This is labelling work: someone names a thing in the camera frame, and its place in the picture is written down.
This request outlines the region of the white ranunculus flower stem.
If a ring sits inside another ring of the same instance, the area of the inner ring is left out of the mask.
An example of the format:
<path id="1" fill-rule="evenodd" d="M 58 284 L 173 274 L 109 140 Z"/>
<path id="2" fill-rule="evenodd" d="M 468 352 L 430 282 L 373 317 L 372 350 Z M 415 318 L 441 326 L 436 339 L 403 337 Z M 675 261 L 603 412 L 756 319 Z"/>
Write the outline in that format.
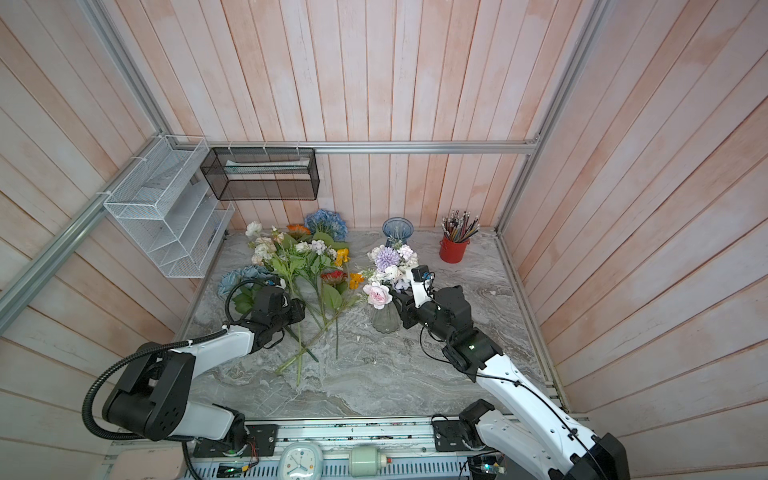
<path id="1" fill-rule="evenodd" d="M 245 235 L 248 238 L 259 237 L 263 231 L 262 224 L 254 221 L 246 226 Z"/>

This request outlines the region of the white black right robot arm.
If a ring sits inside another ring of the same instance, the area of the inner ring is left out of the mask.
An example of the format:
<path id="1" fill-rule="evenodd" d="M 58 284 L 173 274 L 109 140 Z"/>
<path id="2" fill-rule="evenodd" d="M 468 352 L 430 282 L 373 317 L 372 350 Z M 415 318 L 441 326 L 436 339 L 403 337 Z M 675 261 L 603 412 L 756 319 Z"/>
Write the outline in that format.
<path id="1" fill-rule="evenodd" d="M 474 325 L 461 287 L 429 291 L 416 282 L 391 294 L 404 327 L 422 325 L 443 342 L 446 362 L 511 412 L 507 418 L 485 400 L 465 408 L 459 418 L 468 445 L 494 449 L 536 479 L 629 478 L 624 445 L 611 434 L 595 434 L 547 398 Z"/>

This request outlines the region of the light blue rose bunch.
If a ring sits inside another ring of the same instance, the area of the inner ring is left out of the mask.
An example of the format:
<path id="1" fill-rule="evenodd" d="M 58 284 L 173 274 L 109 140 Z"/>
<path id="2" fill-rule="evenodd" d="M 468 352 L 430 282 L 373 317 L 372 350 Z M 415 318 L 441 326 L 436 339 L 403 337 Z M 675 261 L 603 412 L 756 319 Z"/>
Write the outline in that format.
<path id="1" fill-rule="evenodd" d="M 264 266 L 250 265 L 225 274 L 217 295 L 229 310 L 243 315 L 253 308 L 256 293 L 267 285 L 284 287 L 285 282 Z"/>

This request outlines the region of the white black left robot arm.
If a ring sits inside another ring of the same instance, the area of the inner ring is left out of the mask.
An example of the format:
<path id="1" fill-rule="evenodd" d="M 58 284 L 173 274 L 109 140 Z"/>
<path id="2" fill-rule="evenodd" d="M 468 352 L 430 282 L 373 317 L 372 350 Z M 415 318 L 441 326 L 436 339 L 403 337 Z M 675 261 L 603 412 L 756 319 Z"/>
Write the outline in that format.
<path id="1" fill-rule="evenodd" d="M 114 441 L 207 439 L 239 451 L 249 432 L 242 413 L 190 400 L 193 381 L 231 360 L 278 345 L 305 317 L 306 304 L 276 278 L 248 279 L 252 304 L 228 315 L 214 333 L 169 344 L 148 342 L 108 367 L 85 394 L 81 419 L 94 436 Z"/>

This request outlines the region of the yellow poppy flower stem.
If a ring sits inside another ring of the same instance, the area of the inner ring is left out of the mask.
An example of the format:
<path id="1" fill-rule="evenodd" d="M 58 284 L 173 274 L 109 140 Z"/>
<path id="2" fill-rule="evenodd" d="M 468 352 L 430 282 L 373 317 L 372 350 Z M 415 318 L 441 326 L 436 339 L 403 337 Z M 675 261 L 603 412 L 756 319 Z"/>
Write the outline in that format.
<path id="1" fill-rule="evenodd" d="M 336 251 L 335 265 L 342 269 L 347 265 L 350 260 L 350 252 L 348 248 L 341 248 Z M 358 289 L 366 280 L 366 277 L 361 273 L 349 273 L 349 288 Z"/>

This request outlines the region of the pastel mixed flower bouquet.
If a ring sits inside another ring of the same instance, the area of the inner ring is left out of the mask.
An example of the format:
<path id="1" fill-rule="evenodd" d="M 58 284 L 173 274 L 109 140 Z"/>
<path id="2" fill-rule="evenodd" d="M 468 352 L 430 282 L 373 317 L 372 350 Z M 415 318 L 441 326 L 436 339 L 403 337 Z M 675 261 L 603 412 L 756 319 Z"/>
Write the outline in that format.
<path id="1" fill-rule="evenodd" d="M 410 287 L 407 275 L 419 265 L 417 253 L 407 244 L 395 248 L 380 245 L 368 253 L 372 267 L 365 270 L 363 286 L 367 302 L 382 310 L 393 301 L 392 291 L 403 293 Z"/>

